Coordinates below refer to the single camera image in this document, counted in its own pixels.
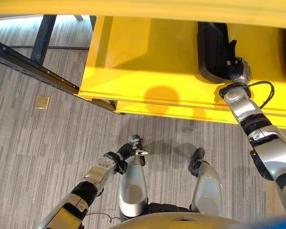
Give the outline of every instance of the black rubber joint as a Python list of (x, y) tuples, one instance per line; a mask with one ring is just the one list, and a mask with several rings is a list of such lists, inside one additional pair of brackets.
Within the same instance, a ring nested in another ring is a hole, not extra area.
[(240, 125), (243, 128), (246, 135), (248, 136), (253, 131), (261, 127), (269, 126), (272, 124), (264, 114), (252, 114), (246, 117), (244, 120), (242, 120)]
[(286, 186), (286, 173), (280, 175), (276, 179), (277, 185), (280, 187), (281, 190)]
[(90, 207), (97, 196), (97, 188), (94, 184), (88, 181), (83, 181), (78, 183), (71, 193), (83, 198)]

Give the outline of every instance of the cable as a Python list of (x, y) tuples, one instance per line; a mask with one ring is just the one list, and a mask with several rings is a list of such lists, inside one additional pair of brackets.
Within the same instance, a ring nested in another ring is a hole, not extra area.
[(112, 220), (113, 220), (113, 219), (119, 219), (119, 220), (120, 220), (120, 217), (112, 217), (112, 218), (111, 218), (110, 215), (108, 215), (108, 214), (106, 214), (106, 213), (103, 213), (103, 212), (89, 213), (89, 214), (87, 214), (86, 216), (95, 215), (95, 214), (102, 214), (102, 215), (108, 216), (108, 217), (110, 218), (110, 220), (109, 220), (110, 223), (112, 223)]
[(271, 91), (270, 91), (270, 94), (269, 94), (268, 98), (259, 107), (259, 108), (262, 109), (272, 99), (272, 97), (275, 95), (275, 87), (273, 86), (273, 84), (270, 81), (263, 80), (263, 81), (259, 81), (259, 82), (256, 82), (256, 83), (253, 83), (253, 84), (250, 84), (250, 85), (244, 85), (244, 86), (240, 85), (240, 86), (237, 86), (237, 87), (249, 88), (249, 87), (252, 87), (252, 86), (255, 86), (255, 85), (259, 85), (259, 84), (268, 84), (268, 85), (271, 86)]

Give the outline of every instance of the brass floor plate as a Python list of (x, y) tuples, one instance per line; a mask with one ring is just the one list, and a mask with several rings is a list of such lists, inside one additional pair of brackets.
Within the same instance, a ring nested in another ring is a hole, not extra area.
[(35, 108), (36, 109), (48, 109), (49, 100), (50, 100), (49, 96), (38, 95), (36, 98), (36, 102), (35, 102)]

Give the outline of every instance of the silver metal casing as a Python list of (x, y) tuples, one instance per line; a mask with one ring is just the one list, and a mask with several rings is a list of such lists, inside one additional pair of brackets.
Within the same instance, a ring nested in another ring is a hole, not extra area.
[(146, 182), (140, 156), (132, 156), (126, 162), (127, 172), (122, 175), (120, 182), (120, 210), (128, 217), (136, 217), (147, 207)]

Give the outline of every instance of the black metal frame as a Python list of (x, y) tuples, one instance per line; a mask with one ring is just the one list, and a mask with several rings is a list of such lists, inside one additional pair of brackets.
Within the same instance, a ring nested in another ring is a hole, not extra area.
[[(79, 86), (42, 66), (55, 19), (56, 15), (43, 16), (35, 44), (32, 47), (31, 59), (0, 42), (0, 63), (66, 93), (76, 95), (79, 93)], [(115, 101), (110, 101), (110, 104), (101, 99), (87, 100), (87, 102), (115, 112)]]

